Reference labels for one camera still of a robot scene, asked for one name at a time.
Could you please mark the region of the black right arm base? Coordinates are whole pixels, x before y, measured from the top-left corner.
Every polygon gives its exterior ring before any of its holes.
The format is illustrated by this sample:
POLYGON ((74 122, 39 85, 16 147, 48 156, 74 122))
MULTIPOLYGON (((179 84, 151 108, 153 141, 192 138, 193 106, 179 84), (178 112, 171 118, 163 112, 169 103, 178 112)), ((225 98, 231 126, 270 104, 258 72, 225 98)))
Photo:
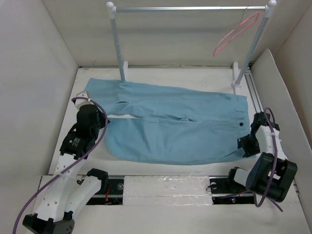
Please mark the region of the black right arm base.
POLYGON ((254 204, 254 195, 245 188, 248 171, 234 167, 228 175, 209 176, 209 185, 213 205, 254 204))

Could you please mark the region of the light blue trousers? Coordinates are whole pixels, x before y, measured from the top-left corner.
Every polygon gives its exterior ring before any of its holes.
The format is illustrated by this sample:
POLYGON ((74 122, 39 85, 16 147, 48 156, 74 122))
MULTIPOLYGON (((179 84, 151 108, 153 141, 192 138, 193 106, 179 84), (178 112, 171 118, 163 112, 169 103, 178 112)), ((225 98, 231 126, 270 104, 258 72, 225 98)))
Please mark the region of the light blue trousers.
POLYGON ((244 156, 245 96, 95 78, 85 89, 111 116, 105 144, 121 160, 204 165, 244 156))

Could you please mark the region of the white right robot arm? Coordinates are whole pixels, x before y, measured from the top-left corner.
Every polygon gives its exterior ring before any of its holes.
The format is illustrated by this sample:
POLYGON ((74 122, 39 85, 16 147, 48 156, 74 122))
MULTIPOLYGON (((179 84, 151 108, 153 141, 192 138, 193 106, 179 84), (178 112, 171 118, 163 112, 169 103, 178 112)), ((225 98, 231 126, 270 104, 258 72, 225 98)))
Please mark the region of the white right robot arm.
POLYGON ((231 192, 244 187, 248 192, 280 203, 293 182, 297 164, 289 161, 283 152, 280 128, 277 123, 270 121, 272 116, 265 112, 256 113, 251 132, 237 140, 237 147, 244 151, 244 157, 260 156, 250 170, 232 168, 225 186, 231 192))

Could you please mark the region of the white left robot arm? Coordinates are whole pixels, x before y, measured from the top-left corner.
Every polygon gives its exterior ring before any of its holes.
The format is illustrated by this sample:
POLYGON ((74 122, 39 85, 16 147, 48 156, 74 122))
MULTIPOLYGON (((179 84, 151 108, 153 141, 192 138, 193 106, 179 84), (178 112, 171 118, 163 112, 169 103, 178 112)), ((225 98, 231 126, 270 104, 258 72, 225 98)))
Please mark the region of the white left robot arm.
POLYGON ((60 147, 60 156, 53 178, 32 196, 46 191, 33 214, 27 214, 23 226, 34 234, 70 234, 75 218, 96 193, 109 189, 108 173, 92 168, 77 185, 77 175, 88 155, 99 145, 109 120, 104 109, 82 91, 73 99, 78 112, 60 147))

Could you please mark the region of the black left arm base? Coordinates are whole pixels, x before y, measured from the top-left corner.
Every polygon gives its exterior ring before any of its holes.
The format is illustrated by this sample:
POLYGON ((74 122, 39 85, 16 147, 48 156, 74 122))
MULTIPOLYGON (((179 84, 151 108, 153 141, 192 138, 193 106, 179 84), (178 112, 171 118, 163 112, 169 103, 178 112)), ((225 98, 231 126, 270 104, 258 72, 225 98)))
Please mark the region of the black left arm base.
POLYGON ((86 205, 122 205, 124 177, 110 176, 106 171, 91 169, 87 176, 95 176, 101 181, 101 189, 96 192, 86 205))

